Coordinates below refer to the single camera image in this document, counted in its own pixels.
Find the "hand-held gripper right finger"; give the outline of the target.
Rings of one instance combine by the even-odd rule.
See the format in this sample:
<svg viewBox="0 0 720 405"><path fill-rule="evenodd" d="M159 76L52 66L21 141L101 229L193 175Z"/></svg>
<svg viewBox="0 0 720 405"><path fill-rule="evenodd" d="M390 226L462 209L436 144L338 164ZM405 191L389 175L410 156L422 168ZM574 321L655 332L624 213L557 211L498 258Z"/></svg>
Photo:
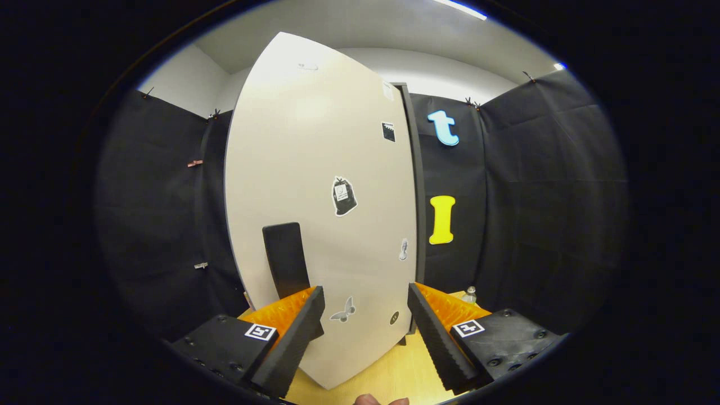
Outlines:
<svg viewBox="0 0 720 405"><path fill-rule="evenodd" d="M490 312L418 282L407 305L445 390L463 394L511 380L563 343L514 309Z"/></svg>

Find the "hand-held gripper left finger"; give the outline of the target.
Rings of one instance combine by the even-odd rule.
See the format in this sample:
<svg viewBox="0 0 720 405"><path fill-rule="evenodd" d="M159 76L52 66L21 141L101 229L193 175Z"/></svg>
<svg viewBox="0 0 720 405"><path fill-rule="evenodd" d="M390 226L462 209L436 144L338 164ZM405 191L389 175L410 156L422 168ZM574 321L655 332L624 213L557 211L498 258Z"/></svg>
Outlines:
<svg viewBox="0 0 720 405"><path fill-rule="evenodd" d="M312 286L241 318L216 315L172 351L224 384L283 398L309 343L321 336L325 307L322 286Z"/></svg>

